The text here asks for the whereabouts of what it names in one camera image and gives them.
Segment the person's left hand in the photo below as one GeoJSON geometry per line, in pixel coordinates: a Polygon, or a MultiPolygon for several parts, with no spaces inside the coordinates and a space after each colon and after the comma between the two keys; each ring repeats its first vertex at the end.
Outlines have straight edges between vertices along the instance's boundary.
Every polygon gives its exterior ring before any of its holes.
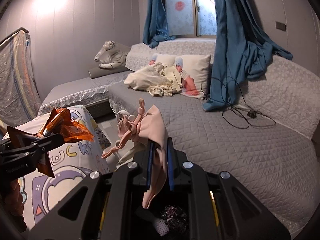
{"type": "Polygon", "coordinates": [[[20,185],[18,180],[10,183],[9,191],[4,198],[6,210],[13,216],[21,217],[23,215],[23,197],[20,194],[20,185]]]}

